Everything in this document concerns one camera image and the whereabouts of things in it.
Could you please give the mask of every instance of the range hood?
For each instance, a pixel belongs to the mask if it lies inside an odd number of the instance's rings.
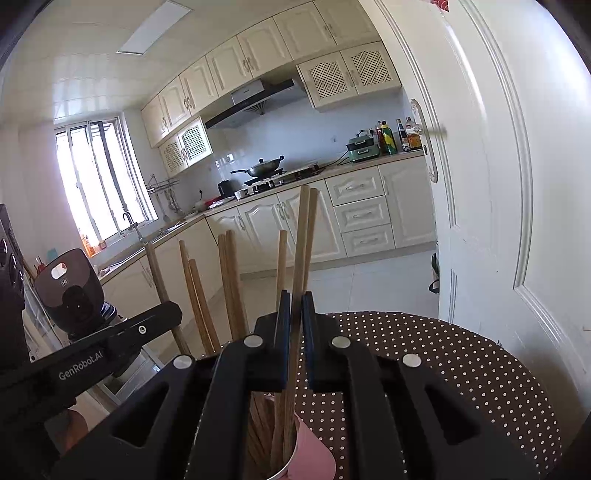
[[[255,80],[234,92],[234,105],[205,122],[205,128],[236,128],[264,115],[267,110],[275,110],[305,97],[306,94],[294,79],[276,85]]]

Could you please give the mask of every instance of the window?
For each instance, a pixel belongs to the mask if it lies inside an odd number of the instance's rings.
[[[70,210],[92,256],[129,227],[156,218],[119,118],[56,130],[57,159]]]

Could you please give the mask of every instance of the table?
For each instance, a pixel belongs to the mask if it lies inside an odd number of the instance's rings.
[[[558,461],[562,444],[544,389],[515,357],[491,340],[437,319],[401,312],[328,314],[351,340],[377,355],[416,353],[454,384],[482,414],[524,450],[544,476]],[[341,393],[307,388],[303,347],[298,359],[297,414],[335,456],[335,478],[348,480],[348,433]]]

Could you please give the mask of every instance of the ceiling light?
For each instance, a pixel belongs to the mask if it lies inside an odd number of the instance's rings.
[[[143,55],[152,43],[190,11],[190,8],[167,0],[142,22],[117,53]]]

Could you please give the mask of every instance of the ceiling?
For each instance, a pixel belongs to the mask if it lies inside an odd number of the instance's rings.
[[[143,106],[238,32],[306,0],[177,0],[193,11],[143,56],[116,53],[163,0],[54,0],[13,51],[0,121],[64,123]]]

